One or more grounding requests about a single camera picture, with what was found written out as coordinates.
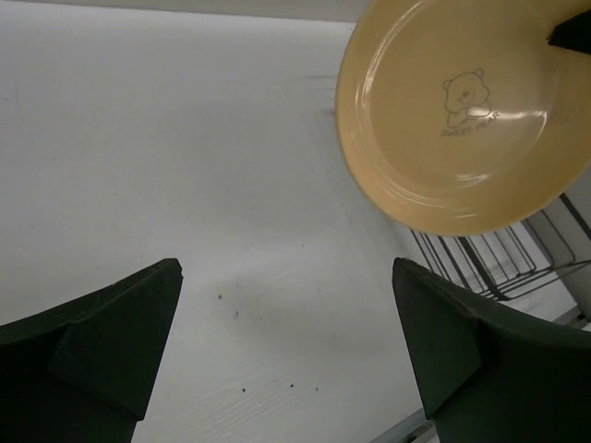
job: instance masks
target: white surface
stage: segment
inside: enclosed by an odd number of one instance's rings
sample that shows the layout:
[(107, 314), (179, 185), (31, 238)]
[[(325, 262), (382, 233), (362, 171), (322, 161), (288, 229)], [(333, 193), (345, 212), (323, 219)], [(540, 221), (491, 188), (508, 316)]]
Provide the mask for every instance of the white surface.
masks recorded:
[(334, 131), (351, 29), (0, 2), (0, 324), (184, 268), (134, 442), (358, 443), (420, 407), (390, 283), (417, 253)]
[(357, 22), (370, 0), (41, 0), (85, 6), (116, 6), (243, 16)]

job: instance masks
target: metal wire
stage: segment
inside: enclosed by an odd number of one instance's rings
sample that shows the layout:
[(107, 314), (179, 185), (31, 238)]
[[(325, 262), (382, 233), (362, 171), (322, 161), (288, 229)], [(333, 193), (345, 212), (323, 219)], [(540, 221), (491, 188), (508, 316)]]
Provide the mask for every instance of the metal wire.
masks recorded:
[[(561, 210), (572, 217), (591, 245), (591, 228), (569, 198), (562, 194)], [(547, 211), (540, 211), (537, 222), (543, 222), (566, 251), (559, 259), (550, 252), (538, 228), (524, 221), (547, 262), (536, 261), (513, 227), (473, 237), (438, 237), (412, 232), (418, 248), (433, 272), (466, 289), (498, 301), (522, 297), (560, 277), (591, 265), (591, 257), (578, 257)]]

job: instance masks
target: black object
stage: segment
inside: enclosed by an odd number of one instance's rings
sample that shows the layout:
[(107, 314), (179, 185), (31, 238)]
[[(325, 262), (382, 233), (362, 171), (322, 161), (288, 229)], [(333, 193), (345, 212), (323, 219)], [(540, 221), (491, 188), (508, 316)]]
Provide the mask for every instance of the black object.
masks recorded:
[(558, 25), (549, 44), (591, 55), (591, 10)]
[(591, 334), (540, 320), (406, 259), (392, 284), (441, 443), (589, 441)]
[(562, 194), (552, 210), (541, 210), (524, 220), (524, 227), (548, 260), (541, 266), (511, 226), (470, 237), (440, 237), (414, 231), (412, 235), (433, 272), (487, 298), (509, 301), (591, 265), (589, 256), (580, 257), (575, 252), (583, 249), (582, 245), (569, 243), (557, 220), (569, 222), (572, 233), (580, 234), (585, 245), (591, 247), (591, 228)]
[(0, 442), (128, 443), (182, 280), (178, 261), (166, 259), (0, 328)]

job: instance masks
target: yellow plate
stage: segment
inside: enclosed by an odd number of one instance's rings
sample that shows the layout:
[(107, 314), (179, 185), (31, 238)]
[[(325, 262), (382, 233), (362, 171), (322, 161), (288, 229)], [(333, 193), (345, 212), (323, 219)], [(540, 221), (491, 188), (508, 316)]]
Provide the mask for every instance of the yellow plate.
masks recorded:
[(551, 47), (570, 0), (375, 0), (341, 65), (353, 177), (395, 220), (484, 233), (546, 206), (591, 158), (591, 56)]

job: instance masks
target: dish rack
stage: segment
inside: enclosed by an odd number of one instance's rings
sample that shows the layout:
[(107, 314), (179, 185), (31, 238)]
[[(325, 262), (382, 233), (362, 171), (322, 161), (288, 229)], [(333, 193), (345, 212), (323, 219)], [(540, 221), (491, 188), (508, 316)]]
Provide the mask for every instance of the dish rack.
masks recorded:
[[(503, 230), (469, 237), (441, 237), (412, 232), (430, 269), (441, 277), (497, 301), (511, 301), (591, 264), (561, 233), (556, 217), (569, 218), (591, 245), (591, 228), (562, 194), (554, 210), (540, 211)], [(529, 232), (543, 257), (534, 257), (519, 230)]]

